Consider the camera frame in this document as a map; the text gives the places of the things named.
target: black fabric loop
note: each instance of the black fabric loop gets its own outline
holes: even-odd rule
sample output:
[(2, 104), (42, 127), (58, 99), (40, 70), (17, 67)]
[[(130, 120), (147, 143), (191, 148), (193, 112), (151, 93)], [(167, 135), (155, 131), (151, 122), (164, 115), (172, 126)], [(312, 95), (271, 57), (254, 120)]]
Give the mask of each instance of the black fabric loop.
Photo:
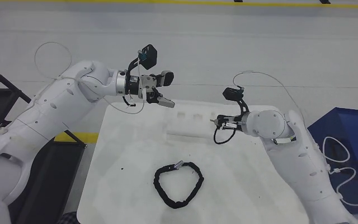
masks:
[(191, 167), (193, 170), (195, 170), (195, 172), (197, 172), (197, 174), (199, 176), (199, 180), (197, 181), (193, 191), (190, 193), (189, 197), (186, 200), (184, 200), (183, 202), (175, 202), (175, 201), (171, 200), (168, 197), (168, 195), (166, 194), (166, 192), (163, 190), (163, 188), (161, 187), (161, 184), (159, 183), (160, 174), (162, 174), (164, 172), (170, 172), (170, 171), (176, 170), (174, 168), (174, 164), (159, 168), (157, 170), (156, 174), (154, 175), (154, 183), (153, 184), (154, 184), (154, 187), (156, 188), (157, 192), (159, 193), (159, 196), (161, 196), (161, 198), (163, 199), (163, 201), (165, 202), (166, 205), (168, 205), (169, 207), (174, 208), (174, 209), (187, 206), (189, 204), (189, 202), (195, 197), (196, 193), (199, 191), (199, 189), (202, 185), (202, 182), (204, 181), (204, 177), (202, 176), (199, 167), (197, 167), (193, 162), (184, 162), (184, 164), (182, 166)]

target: cable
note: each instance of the cable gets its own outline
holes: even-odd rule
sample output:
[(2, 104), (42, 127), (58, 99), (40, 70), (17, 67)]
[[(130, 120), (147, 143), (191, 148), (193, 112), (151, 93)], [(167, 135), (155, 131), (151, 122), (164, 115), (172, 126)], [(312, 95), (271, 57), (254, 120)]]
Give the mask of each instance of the cable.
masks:
[(44, 45), (46, 45), (46, 44), (58, 44), (58, 45), (62, 46), (62, 47), (68, 52), (68, 54), (69, 54), (69, 58), (70, 58), (69, 64), (68, 64), (68, 66), (66, 67), (66, 69), (65, 69), (63, 72), (61, 72), (60, 74), (63, 74), (63, 73), (64, 73), (65, 71), (67, 71), (67, 69), (71, 66), (71, 64), (72, 64), (72, 54), (71, 54), (71, 52), (69, 51), (69, 49), (68, 49), (66, 46), (64, 46), (63, 44), (54, 42), (54, 41), (45, 42), (45, 43), (41, 44), (41, 45), (36, 49), (36, 52), (35, 52), (35, 55), (34, 55), (34, 62), (35, 62), (35, 66), (36, 66), (36, 69), (37, 69), (38, 73), (39, 73), (40, 75), (46, 77), (46, 78), (51, 78), (51, 79), (53, 80), (54, 78), (48, 77), (48, 76), (46, 76), (45, 74), (42, 73), (42, 71), (39, 69), (39, 66), (37, 65), (37, 62), (36, 62), (37, 52), (40, 50), (40, 48), (41, 48), (42, 46), (44, 46)]
[[(352, 175), (349, 179), (347, 179), (346, 181), (342, 182), (340, 185), (337, 186), (337, 188), (336, 188), (337, 194), (341, 194), (341, 193), (339, 192), (340, 187), (343, 186), (343, 185), (345, 185), (345, 184), (347, 184), (349, 181), (351, 181), (351, 180), (356, 176), (356, 174), (357, 174), (357, 171), (356, 171), (354, 168), (351, 168), (351, 167), (340, 168), (340, 171), (341, 171), (341, 170), (347, 170), (347, 169), (353, 170), (353, 175)], [(342, 201), (343, 203), (345, 203), (345, 204), (348, 204), (349, 206), (358, 206), (358, 204), (351, 204), (351, 203), (349, 203), (349, 202), (346, 202), (346, 201), (343, 199), (343, 197), (341, 198), (341, 201)]]
[(215, 144), (225, 144), (225, 143), (229, 142), (234, 137), (234, 135), (236, 133), (236, 130), (234, 129), (232, 135), (227, 140), (225, 140), (223, 142), (217, 142), (216, 141), (216, 133), (217, 133), (218, 130), (219, 130), (219, 128), (215, 129), (215, 131), (214, 131), (214, 142), (215, 142)]
[(288, 90), (286, 89), (285, 85), (284, 85), (282, 82), (280, 82), (277, 78), (275, 78), (274, 76), (271, 76), (271, 75), (266, 74), (266, 73), (263, 73), (263, 72), (244, 71), (244, 72), (241, 72), (241, 73), (239, 73), (239, 74), (237, 74), (237, 75), (234, 76), (234, 78), (233, 78), (233, 84), (234, 84), (235, 86), (239, 87), (240, 89), (242, 89), (243, 87), (241, 87), (241, 86), (239, 86), (239, 85), (236, 85), (236, 83), (235, 83), (235, 78), (236, 78), (237, 76), (242, 75), (242, 74), (250, 74), (250, 73), (264, 74), (265, 76), (269, 76), (270, 78), (273, 78), (273, 79), (276, 80), (280, 85), (282, 85), (282, 87), (285, 89), (285, 91), (287, 92), (287, 94), (288, 94), (289, 97), (291, 98), (292, 102), (296, 105), (297, 109), (300, 111), (301, 116), (302, 116), (302, 120), (303, 120), (303, 124), (304, 124), (304, 126), (306, 126), (306, 125), (305, 125), (305, 120), (304, 120), (304, 117), (303, 117), (303, 113), (302, 113), (302, 111), (301, 111), (301, 108), (298, 106), (298, 104), (296, 103), (296, 101), (293, 99), (293, 97), (291, 96), (291, 94), (288, 92)]
[[(334, 160), (334, 159), (329, 158), (328, 156), (326, 156), (325, 146), (326, 146), (326, 140), (329, 139), (329, 138), (332, 139), (332, 140), (334, 140), (334, 141), (336, 141), (336, 142), (338, 142), (338, 143), (346, 150), (346, 152), (347, 152), (347, 158), (346, 158), (345, 160)], [(351, 154), (349, 153), (349, 151), (348, 151), (348, 149), (346, 148), (346, 146), (345, 146), (344, 144), (342, 144), (342, 142), (340, 142), (340, 141), (338, 141), (338, 140), (336, 140), (335, 138), (330, 137), (330, 136), (326, 136), (326, 138), (324, 138), (324, 140), (323, 140), (322, 153), (323, 153), (324, 158), (326, 158), (326, 159), (328, 159), (328, 160), (331, 160), (331, 161), (333, 161), (333, 162), (343, 163), (343, 162), (347, 162), (347, 161), (351, 158)], [(343, 186), (343, 185), (347, 184), (349, 181), (351, 181), (351, 180), (356, 176), (357, 171), (356, 171), (354, 168), (352, 168), (352, 167), (335, 168), (335, 169), (333, 169), (332, 172), (328, 171), (329, 174), (334, 174), (334, 173), (336, 173), (336, 172), (341, 172), (342, 170), (347, 170), (347, 169), (348, 169), (348, 170), (353, 170), (353, 175), (352, 175), (350, 178), (348, 178), (347, 180), (343, 181), (340, 185), (337, 186), (337, 188), (336, 188), (336, 193), (339, 194), (339, 195), (341, 195), (341, 196), (342, 196), (342, 194), (340, 193), (340, 188), (341, 188), (341, 186)], [(340, 200), (341, 200), (343, 203), (348, 204), (349, 206), (358, 206), (358, 204), (351, 204), (351, 203), (349, 203), (349, 202), (346, 202), (346, 201), (343, 199), (343, 196), (341, 197)]]
[(46, 44), (58, 44), (60, 46), (62, 46), (64, 49), (66, 49), (66, 51), (68, 52), (69, 56), (70, 56), (70, 63), (68, 64), (68, 66), (66, 67), (66, 69), (64, 71), (61, 72), (61, 74), (63, 74), (65, 71), (67, 71), (67, 69), (71, 66), (72, 64), (72, 55), (71, 55), (71, 52), (69, 51), (68, 48), (66, 48), (64, 45), (60, 44), (60, 43), (57, 43), (57, 42), (54, 42), (54, 41), (49, 41), (49, 42), (45, 42), (43, 44), (41, 44), (37, 49), (36, 49), (36, 52), (34, 54), (34, 62), (35, 62), (35, 67), (38, 71), (38, 73), (46, 78), (50, 78), (52, 79), (52, 82), (50, 82), (41, 92), (39, 92), (37, 95), (34, 96), (34, 98), (32, 99), (32, 105), (30, 107), (28, 107), (27, 109), (25, 109), (23, 112), (21, 112), (18, 116), (16, 116), (7, 126), (3, 127), (3, 128), (0, 128), (1, 132), (0, 133), (5, 133), (7, 132), (7, 130), (9, 129), (9, 127), (15, 122), (15, 120), (21, 116), (23, 113), (25, 113), (26, 111), (30, 110), (31, 108), (33, 108), (35, 106), (35, 103), (36, 101), (42, 96), (42, 94), (45, 92), (45, 90), (47, 90), (55, 81), (56, 81), (56, 78), (52, 78), (52, 77), (48, 77), (46, 76), (45, 74), (42, 73), (42, 71), (39, 69), (39, 66), (37, 65), (37, 62), (36, 62), (36, 55), (39, 51), (39, 49), (46, 45)]
[[(346, 158), (345, 160), (334, 160), (334, 159), (329, 158), (329, 157), (326, 156), (325, 145), (326, 145), (326, 140), (329, 139), (329, 138), (332, 139), (332, 140), (335, 140), (336, 142), (338, 142), (338, 143), (346, 150), (348, 156), (347, 156), (347, 158)], [(345, 145), (342, 144), (340, 141), (338, 141), (338, 140), (336, 140), (335, 138), (330, 137), (330, 136), (327, 136), (327, 137), (324, 138), (324, 140), (323, 140), (322, 153), (323, 153), (324, 158), (326, 158), (326, 159), (328, 159), (328, 160), (331, 160), (331, 161), (333, 161), (333, 162), (340, 162), (340, 163), (342, 163), (342, 162), (347, 162), (347, 161), (351, 158), (351, 154), (349, 153), (349, 151), (348, 151), (348, 149), (345, 147)]]

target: gray floor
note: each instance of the gray floor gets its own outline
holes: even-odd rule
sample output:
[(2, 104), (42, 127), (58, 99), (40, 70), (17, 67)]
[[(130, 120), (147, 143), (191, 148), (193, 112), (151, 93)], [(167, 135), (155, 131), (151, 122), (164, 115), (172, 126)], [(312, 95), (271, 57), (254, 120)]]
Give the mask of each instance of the gray floor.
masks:
[[(175, 73), (173, 85), (161, 89), (170, 99), (228, 103), (222, 91), (233, 76), (253, 70), (287, 87), (307, 125), (335, 106), (358, 109), (357, 10), (0, 3), (0, 73), (28, 95), (49, 82), (34, 66), (36, 48), (47, 41), (67, 46), (73, 63), (92, 59), (116, 69), (125, 69), (136, 51), (151, 43), (158, 64), (150, 72)], [(60, 47), (47, 46), (38, 60), (44, 73), (56, 76), (69, 57)], [(246, 87), (250, 105), (297, 110), (268, 77), (247, 74), (236, 82)], [(8, 119), (25, 106), (17, 103)], [(106, 107), (99, 102), (71, 131), (99, 132)], [(66, 211), (78, 206), (94, 147), (83, 156)]]

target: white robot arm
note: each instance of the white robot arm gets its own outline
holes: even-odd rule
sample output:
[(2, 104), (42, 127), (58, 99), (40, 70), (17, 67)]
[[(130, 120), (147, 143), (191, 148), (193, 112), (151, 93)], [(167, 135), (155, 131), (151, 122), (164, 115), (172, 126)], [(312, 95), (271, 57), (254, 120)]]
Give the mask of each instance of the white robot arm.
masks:
[(148, 103), (174, 107), (174, 102), (160, 94), (157, 87), (169, 86), (173, 73), (131, 76), (140, 64), (152, 68), (157, 51), (152, 45), (139, 51), (125, 71), (108, 69), (95, 61), (82, 61), (39, 91), (27, 110), (13, 123), (0, 129), (0, 223), (9, 223), (7, 205), (23, 191), (38, 151), (59, 133), (81, 120), (104, 96), (138, 95)]
[[(296, 112), (248, 111), (242, 100), (243, 90), (227, 88), (224, 96), (239, 103), (242, 113), (239, 116), (219, 115), (214, 120), (217, 129), (239, 130), (260, 137), (276, 171), (300, 199), (310, 224), (358, 224), (332, 188), (328, 176), (330, 167)], [(273, 141), (290, 137), (295, 139), (289, 143)]]

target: white power cord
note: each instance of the white power cord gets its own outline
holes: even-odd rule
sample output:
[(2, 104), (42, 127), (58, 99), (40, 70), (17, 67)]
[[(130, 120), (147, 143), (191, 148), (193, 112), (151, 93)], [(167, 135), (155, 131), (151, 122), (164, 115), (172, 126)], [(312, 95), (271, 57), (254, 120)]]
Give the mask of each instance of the white power cord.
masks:
[[(329, 157), (326, 156), (325, 146), (326, 146), (326, 140), (329, 139), (329, 138), (332, 139), (332, 140), (334, 140), (334, 141), (336, 141), (336, 142), (338, 142), (338, 143), (346, 150), (346, 152), (347, 152), (347, 158), (346, 158), (345, 160), (334, 160), (334, 159), (329, 158)], [(340, 141), (338, 141), (338, 140), (336, 140), (335, 138), (330, 137), (330, 136), (327, 136), (327, 137), (324, 138), (324, 140), (323, 140), (322, 153), (323, 153), (324, 158), (326, 158), (326, 159), (328, 159), (328, 160), (331, 160), (331, 161), (333, 161), (333, 162), (339, 162), (339, 163), (347, 162), (347, 161), (351, 158), (351, 154), (349, 153), (347, 147), (346, 147), (344, 144), (342, 144), (342, 142), (340, 142)], [(353, 175), (352, 175), (349, 179), (343, 181), (340, 185), (337, 186), (337, 188), (336, 188), (336, 193), (341, 196), (340, 200), (341, 200), (344, 204), (348, 204), (349, 206), (358, 206), (358, 204), (351, 204), (351, 203), (349, 203), (349, 202), (346, 202), (346, 201), (343, 199), (342, 194), (340, 193), (340, 187), (343, 186), (343, 185), (345, 185), (345, 184), (347, 184), (349, 181), (351, 181), (351, 180), (356, 176), (357, 171), (356, 171), (354, 168), (352, 168), (352, 167), (343, 167), (343, 168), (335, 168), (335, 169), (333, 169), (332, 172), (328, 171), (328, 173), (329, 173), (329, 174), (334, 174), (334, 173), (336, 173), (336, 172), (341, 172), (342, 170), (353, 170)]]
[(288, 94), (289, 97), (291, 98), (292, 102), (296, 105), (297, 109), (300, 111), (301, 116), (302, 116), (302, 120), (303, 120), (303, 124), (304, 124), (304, 126), (306, 126), (306, 125), (305, 125), (305, 120), (304, 120), (304, 117), (303, 117), (303, 113), (302, 113), (302, 111), (301, 111), (301, 108), (297, 105), (296, 101), (293, 99), (293, 97), (291, 96), (290, 92), (286, 89), (286, 86), (285, 86), (282, 82), (280, 82), (280, 80), (278, 80), (277, 78), (275, 78), (274, 76), (269, 75), (269, 74), (266, 74), (266, 73), (263, 73), (263, 72), (244, 71), (244, 72), (241, 72), (241, 73), (239, 73), (239, 74), (237, 74), (237, 75), (234, 76), (234, 78), (233, 78), (233, 84), (234, 84), (235, 86), (239, 87), (239, 88), (242, 88), (241, 86), (236, 85), (236, 83), (235, 83), (235, 78), (238, 77), (238, 76), (240, 76), (240, 75), (242, 75), (242, 74), (250, 74), (250, 73), (253, 73), (253, 74), (264, 74), (265, 76), (269, 76), (270, 78), (276, 80), (276, 81), (285, 89), (285, 91), (287, 92), (287, 94)]
[[(34, 54), (34, 62), (35, 62), (35, 67), (36, 67), (38, 73), (39, 73), (40, 75), (46, 77), (46, 78), (51, 78), (51, 77), (48, 77), (48, 76), (46, 76), (45, 74), (42, 73), (42, 71), (39, 69), (39, 66), (37, 65), (37, 62), (36, 62), (37, 52), (39, 51), (39, 49), (40, 49), (42, 46), (44, 46), (44, 45), (46, 45), (46, 44), (58, 44), (58, 45), (62, 46), (64, 49), (66, 49), (67, 52), (69, 53), (70, 63), (68, 64), (67, 68), (66, 68), (63, 72), (61, 72), (61, 74), (63, 74), (65, 71), (67, 71), (67, 69), (68, 69), (68, 68), (71, 66), (71, 64), (72, 64), (72, 55), (71, 55), (69, 49), (66, 48), (64, 45), (62, 45), (62, 44), (60, 44), (60, 43), (57, 43), (57, 42), (53, 42), (53, 41), (45, 42), (45, 43), (41, 44), (41, 45), (36, 49), (36, 52), (35, 52), (35, 54)], [(26, 108), (23, 112), (21, 112), (18, 116), (16, 116), (16, 117), (12, 120), (12, 122), (10, 122), (7, 126), (0, 128), (0, 134), (5, 134), (5, 133), (7, 132), (7, 130), (8, 130), (8, 128), (15, 122), (15, 120), (16, 120), (19, 116), (21, 116), (23, 113), (25, 113), (26, 111), (30, 110), (31, 108), (33, 108), (33, 107), (35, 106), (36, 101), (37, 101), (39, 98), (41, 98), (41, 96), (42, 96), (42, 94), (45, 92), (45, 90), (47, 90), (47, 89), (56, 81), (55, 78), (51, 78), (51, 79), (52, 79), (52, 82), (50, 82), (43, 90), (41, 90), (41, 92), (39, 92), (37, 95), (35, 95), (34, 98), (31, 100), (31, 101), (32, 101), (32, 105), (31, 105), (31, 106), (29, 106), (29, 107)]]

